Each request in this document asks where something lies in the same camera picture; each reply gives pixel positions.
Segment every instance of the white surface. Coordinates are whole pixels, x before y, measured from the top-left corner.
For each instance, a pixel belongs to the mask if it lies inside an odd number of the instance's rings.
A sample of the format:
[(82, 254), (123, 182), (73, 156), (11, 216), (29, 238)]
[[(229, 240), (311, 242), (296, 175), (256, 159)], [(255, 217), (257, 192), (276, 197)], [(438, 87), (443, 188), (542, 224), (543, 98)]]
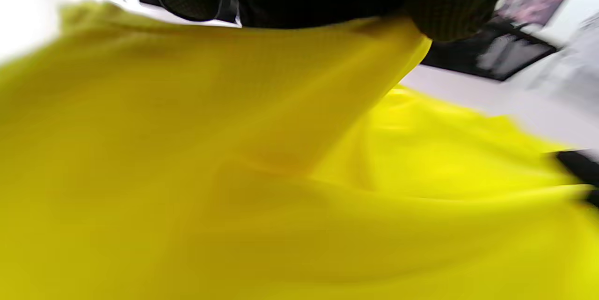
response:
[(509, 82), (498, 83), (419, 66), (402, 84), (487, 115), (510, 115), (520, 127), (543, 138), (573, 148), (599, 151), (599, 124), (595, 119), (530, 91), (514, 88)]
[[(0, 63), (31, 51), (58, 34), (58, 8), (81, 0), (0, 0)], [(189, 23), (162, 8), (126, 4), (128, 10), (155, 19)], [(232, 25), (212, 21), (210, 25)], [(498, 83), (465, 74), (419, 66), (402, 84), (428, 95), (490, 115), (510, 114), (532, 133), (577, 148), (599, 149), (599, 125), (577, 112), (512, 83)]]

